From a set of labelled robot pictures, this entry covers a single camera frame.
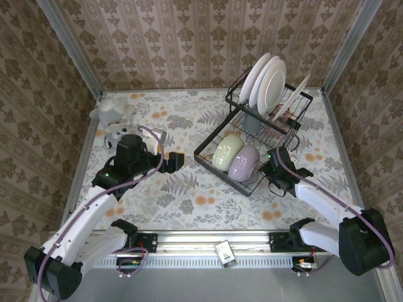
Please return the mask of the white ceramic plate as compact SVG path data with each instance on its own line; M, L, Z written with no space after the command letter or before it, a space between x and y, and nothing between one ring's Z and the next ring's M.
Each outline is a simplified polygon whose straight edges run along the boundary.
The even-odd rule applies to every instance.
M287 77L287 68L283 60L275 61L265 73L258 94L258 112L260 115L271 113L283 93Z

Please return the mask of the floral tablecloth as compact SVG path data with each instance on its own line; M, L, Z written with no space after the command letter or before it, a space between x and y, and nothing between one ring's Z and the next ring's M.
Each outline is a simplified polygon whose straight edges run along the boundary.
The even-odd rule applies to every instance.
M330 189L347 203L355 203L344 171L338 146L319 88L304 91L313 97L301 129L300 144L291 153L295 165L314 173L314 182ZM184 166L174 174L157 173L142 181L115 203L96 225L106 229L123 218L141 230L269 230L287 229L302 218L313 218L331 226L313 207L287 194L279 197L268 189L266 179L250 197L230 187L210 173L193 158L194 150L224 120L229 112L225 102L226 89L201 89L151 92L104 92L101 101L127 100L135 107L133 127L145 125L167 132L165 158L171 151L185 154ZM90 152L88 165L71 211L82 202L95 174L115 154L105 147L105 131L97 125L93 143L86 143Z

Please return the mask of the blue white striped plate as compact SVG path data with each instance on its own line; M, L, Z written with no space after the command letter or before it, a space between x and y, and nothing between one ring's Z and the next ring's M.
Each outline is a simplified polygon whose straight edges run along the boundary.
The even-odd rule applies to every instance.
M273 121L276 121L279 119L283 114L290 108L291 104L294 102L296 97L305 89L309 79L311 77L311 73L309 73L305 79L300 83L300 85L292 92L290 97L287 99L287 101L283 104L283 106L279 109L277 114L275 114Z

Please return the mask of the aluminium frame post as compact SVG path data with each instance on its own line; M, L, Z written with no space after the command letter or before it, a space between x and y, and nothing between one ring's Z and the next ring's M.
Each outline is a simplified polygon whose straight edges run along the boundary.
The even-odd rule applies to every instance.
M62 16L60 9L53 0L37 0L37 2L85 81L88 89L91 91L91 94L95 99L99 99L103 91L101 85L94 76L88 61L81 51L73 33L69 29L66 20Z
M330 94L333 90L355 49L363 38L363 35L369 27L373 17L381 6L382 1L383 0L364 1L360 12L358 13L349 33L347 34L340 51L334 59L323 85L321 86L322 90L326 94Z

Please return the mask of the small electronics board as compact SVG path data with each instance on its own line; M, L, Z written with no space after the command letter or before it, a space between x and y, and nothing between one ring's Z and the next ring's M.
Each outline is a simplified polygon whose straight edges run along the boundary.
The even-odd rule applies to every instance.
M126 258L126 259L120 259L118 258L116 260L116 265L120 269L135 269L139 265L141 265L142 259L139 258Z
M318 263L313 256L293 257L293 270L297 272L310 272L318 268Z

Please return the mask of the fluffy grey white plush toy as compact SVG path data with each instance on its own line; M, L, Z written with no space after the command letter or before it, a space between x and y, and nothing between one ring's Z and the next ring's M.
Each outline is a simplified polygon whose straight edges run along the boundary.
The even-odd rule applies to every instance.
M135 107L128 103L127 98L104 99L96 103L89 117L99 119L106 128L115 123L132 124L132 117L135 114Z

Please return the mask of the black wire dish rack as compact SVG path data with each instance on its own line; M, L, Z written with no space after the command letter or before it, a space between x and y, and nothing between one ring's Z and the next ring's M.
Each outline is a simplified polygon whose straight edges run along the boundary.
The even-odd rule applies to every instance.
M296 168L291 152L300 145L296 134L313 97L300 92L276 120L280 108L260 115L257 107L240 102L240 94L238 87L229 89L225 97L229 114L196 148L195 160L247 197L263 179L272 193L295 195L300 178L312 175Z

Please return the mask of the pale green bowl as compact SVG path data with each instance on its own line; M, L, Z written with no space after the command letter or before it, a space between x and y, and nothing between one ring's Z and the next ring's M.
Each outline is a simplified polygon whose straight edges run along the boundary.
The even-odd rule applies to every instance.
M224 137L217 145L213 155L212 165L220 170L227 172L239 151L244 147L244 142L235 134Z

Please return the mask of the husky plush toy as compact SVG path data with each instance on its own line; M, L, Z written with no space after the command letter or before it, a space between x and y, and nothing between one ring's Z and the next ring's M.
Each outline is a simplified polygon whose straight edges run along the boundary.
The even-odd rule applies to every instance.
M131 124L127 122L113 123L105 129L105 147L116 148L122 136L129 133Z

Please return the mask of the aluminium table side rail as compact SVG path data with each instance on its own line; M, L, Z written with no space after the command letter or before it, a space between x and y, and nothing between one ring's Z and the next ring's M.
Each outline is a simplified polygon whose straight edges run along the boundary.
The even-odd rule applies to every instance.
M80 149L79 160L77 161L76 169L74 171L74 177L70 186L69 194L65 202L64 211L60 220L60 227L67 221L70 213L76 205L79 203L80 192L82 183L88 167L89 157L91 155L91 148L96 136L96 130L98 129L99 120L97 117L90 117L90 111L95 109L97 103L101 100L102 90L96 89L95 93L91 93L91 102L89 109L86 109L84 113L80 114L80 117L84 121L84 129L79 132L83 137L83 142Z
M346 174L346 178L350 187L351 195L353 198L353 201L355 202L356 205L361 206L362 208L366 209L366 205L363 201L363 198L360 193L360 189L358 187L358 183L355 177L354 170L352 168L348 152L346 149L346 146L344 144L343 136L341 133L341 130L338 125L338 121L336 118L336 115L334 113L331 100L329 98L329 95L321 89L321 95L322 95L322 100L326 109L327 116L329 118L329 122L331 124L331 128L334 134L334 138L336 141L336 145L339 150L340 158L343 163L344 171Z

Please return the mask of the purple bowl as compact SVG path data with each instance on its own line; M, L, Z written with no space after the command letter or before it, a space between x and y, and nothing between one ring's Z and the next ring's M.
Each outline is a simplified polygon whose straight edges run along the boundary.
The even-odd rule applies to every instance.
M230 179L236 182L248 180L259 162L259 152L253 145L245 145L236 155L228 171Z

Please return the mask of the grey blue cup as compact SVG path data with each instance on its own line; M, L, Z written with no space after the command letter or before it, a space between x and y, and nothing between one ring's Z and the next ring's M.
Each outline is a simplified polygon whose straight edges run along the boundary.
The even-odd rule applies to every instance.
M248 132L248 134L255 135L261 129L261 122L249 113L246 113L242 122L242 128L244 131Z

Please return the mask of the white label tag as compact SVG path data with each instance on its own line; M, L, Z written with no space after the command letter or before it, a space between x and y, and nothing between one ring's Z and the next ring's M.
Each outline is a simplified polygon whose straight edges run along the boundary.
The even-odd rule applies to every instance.
M228 240L218 243L214 246L214 249L224 271L238 264Z

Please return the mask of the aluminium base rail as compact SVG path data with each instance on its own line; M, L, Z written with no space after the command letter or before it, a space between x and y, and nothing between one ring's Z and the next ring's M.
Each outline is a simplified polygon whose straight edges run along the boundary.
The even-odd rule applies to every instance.
M276 230L138 230L138 236L151 236L156 242L156 251L153 256L174 255L215 255L214 246L228 241L236 256L247 255L289 255L310 256L330 255L329 252L318 248L281 252L273 250L270 237Z

